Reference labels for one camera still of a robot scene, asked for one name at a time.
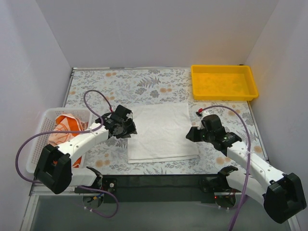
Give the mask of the white towel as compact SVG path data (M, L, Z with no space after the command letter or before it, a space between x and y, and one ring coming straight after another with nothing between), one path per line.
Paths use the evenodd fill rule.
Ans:
M128 163L157 163L196 158L196 143L186 139L191 128L188 103L136 106L137 134L128 139Z

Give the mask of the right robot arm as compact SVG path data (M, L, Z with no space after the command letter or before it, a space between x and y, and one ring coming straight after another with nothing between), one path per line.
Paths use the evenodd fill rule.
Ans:
M221 190L246 188L245 194L263 205L269 217L282 224L307 207L300 178L271 166L248 150L242 139L233 132L226 132L217 115L198 112L201 124L191 127L186 138L193 142L207 142L231 160L245 168L222 168L212 185Z

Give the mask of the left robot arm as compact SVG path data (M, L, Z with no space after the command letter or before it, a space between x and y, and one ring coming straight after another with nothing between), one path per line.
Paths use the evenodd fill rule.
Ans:
M133 112L119 105L114 112L95 120L89 128L74 138L41 152L34 176L54 194L60 194L69 186L101 189L103 175L92 167L74 168L73 164L95 145L111 137L125 139L136 134Z

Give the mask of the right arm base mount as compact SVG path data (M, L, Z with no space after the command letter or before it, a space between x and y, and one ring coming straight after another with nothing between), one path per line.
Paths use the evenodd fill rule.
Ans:
M231 188L227 181L219 176L206 177L200 181L201 190L214 197L214 204L219 209L233 210L237 208L236 193L238 190Z

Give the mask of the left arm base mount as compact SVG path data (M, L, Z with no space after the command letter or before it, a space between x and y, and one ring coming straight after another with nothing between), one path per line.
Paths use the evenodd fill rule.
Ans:
M94 182L92 186L76 186L74 193L83 194L83 204L86 209L93 212L94 209L99 208L103 203L115 203L115 213L119 209L119 201L116 198L116 184L115 178L99 179Z

